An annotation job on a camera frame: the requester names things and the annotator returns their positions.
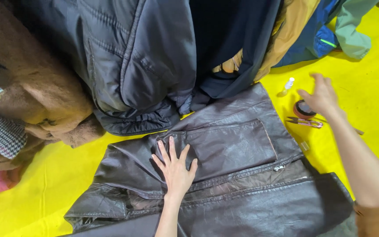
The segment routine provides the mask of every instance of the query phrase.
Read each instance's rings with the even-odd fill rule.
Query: metal zipper pull
[[[284,168],[286,168],[286,166],[284,166],[284,165],[280,165],[280,166],[276,166],[276,167],[274,167],[273,170],[274,170],[274,171],[277,171],[277,170],[281,170],[281,169],[284,169]]]

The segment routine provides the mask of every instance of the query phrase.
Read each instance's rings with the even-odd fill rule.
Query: small plastic bottle
[[[286,82],[285,87],[283,90],[278,94],[278,96],[283,97],[288,94],[288,89],[290,89],[293,86],[293,82],[295,81],[295,78],[291,77],[289,80]]]

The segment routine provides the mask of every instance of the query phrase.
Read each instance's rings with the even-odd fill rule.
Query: blue jacket
[[[336,9],[338,2],[339,0],[321,0],[299,38],[273,67],[318,59],[332,51],[339,42],[325,24],[331,20],[329,16]]]

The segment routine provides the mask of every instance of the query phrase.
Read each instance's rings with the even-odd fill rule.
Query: brown wool coat
[[[79,79],[52,57],[2,3],[0,87],[4,89],[0,115],[26,122],[29,137],[40,141],[32,143],[34,147],[40,146],[41,139],[61,140],[77,147],[103,134],[96,118],[90,116],[93,104]],[[24,150],[33,155],[37,151]],[[0,170],[18,166],[14,163],[0,157]]]

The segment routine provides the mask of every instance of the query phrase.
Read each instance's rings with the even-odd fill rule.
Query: orange sleeve
[[[359,237],[379,237],[379,207],[355,206]]]

